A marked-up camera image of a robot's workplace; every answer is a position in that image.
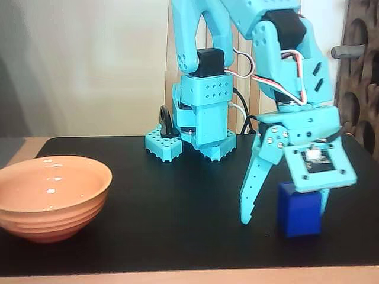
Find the cyan gripper finger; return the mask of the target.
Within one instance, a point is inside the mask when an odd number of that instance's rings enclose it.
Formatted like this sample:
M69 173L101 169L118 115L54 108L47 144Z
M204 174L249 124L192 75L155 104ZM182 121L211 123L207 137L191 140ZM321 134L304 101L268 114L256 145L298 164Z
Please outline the cyan gripper finger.
M328 202L330 189L322 189L320 190L320 194L321 194L320 217L322 218L326 209L327 202Z
M260 124L252 144L252 154L240 190L240 220L248 224L255 201L271 167L276 166L289 144L289 132L283 125Z

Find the cyan gripper body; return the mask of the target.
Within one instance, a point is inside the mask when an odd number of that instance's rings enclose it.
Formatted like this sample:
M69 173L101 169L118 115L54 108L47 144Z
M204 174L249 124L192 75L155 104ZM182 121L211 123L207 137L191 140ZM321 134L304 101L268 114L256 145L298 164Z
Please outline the cyan gripper body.
M299 112L272 112L258 115L259 124L277 127L278 132L259 130L261 136L256 139L256 146L264 143L265 134L280 140L285 146L310 144L315 140L326 139L337 133L341 127L339 111L335 106L321 106Z

